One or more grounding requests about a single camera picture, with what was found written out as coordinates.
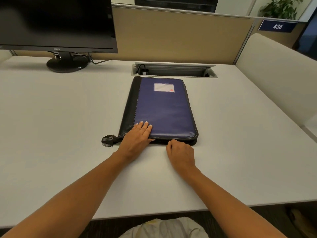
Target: desk surface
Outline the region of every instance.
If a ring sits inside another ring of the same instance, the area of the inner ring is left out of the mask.
[[[0,65],[0,227],[13,226],[97,166],[117,146],[130,61],[56,74],[48,58]],[[317,200],[317,145],[237,67],[182,78],[199,131],[196,165],[247,205]],[[94,218],[206,209],[150,145],[110,188]]]

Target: black monitor screen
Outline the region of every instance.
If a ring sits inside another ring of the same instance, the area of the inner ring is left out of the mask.
[[[111,0],[0,0],[0,27],[0,46],[15,49],[116,49]]]
[[[317,10],[311,17],[302,36],[297,41],[295,49],[298,52],[317,60]]]

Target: hand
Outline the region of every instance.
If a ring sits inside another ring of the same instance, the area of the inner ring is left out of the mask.
[[[124,136],[116,153],[124,157],[129,163],[137,159],[148,144],[155,139],[149,139],[152,125],[143,121],[134,127]]]
[[[184,180],[197,169],[194,149],[190,145],[172,140],[168,142],[166,151],[173,168]]]

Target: green plant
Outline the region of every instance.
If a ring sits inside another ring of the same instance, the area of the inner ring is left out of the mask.
[[[302,3],[303,0],[272,0],[266,6],[261,7],[259,14],[262,17],[273,17],[282,19],[295,19],[296,9],[294,3]]]

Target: floor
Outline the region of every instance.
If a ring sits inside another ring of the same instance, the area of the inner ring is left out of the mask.
[[[317,224],[317,202],[252,207],[254,211],[263,216],[288,238],[304,238],[293,226],[287,216],[287,211],[290,208],[298,208],[308,219],[311,220],[313,225]],[[209,211],[197,211],[110,220],[95,220],[88,224],[80,238],[118,238],[128,229],[144,222],[153,219],[168,220],[184,216],[189,217],[200,224],[207,232],[209,238],[226,237]],[[0,229],[0,237],[7,231],[8,229]]]

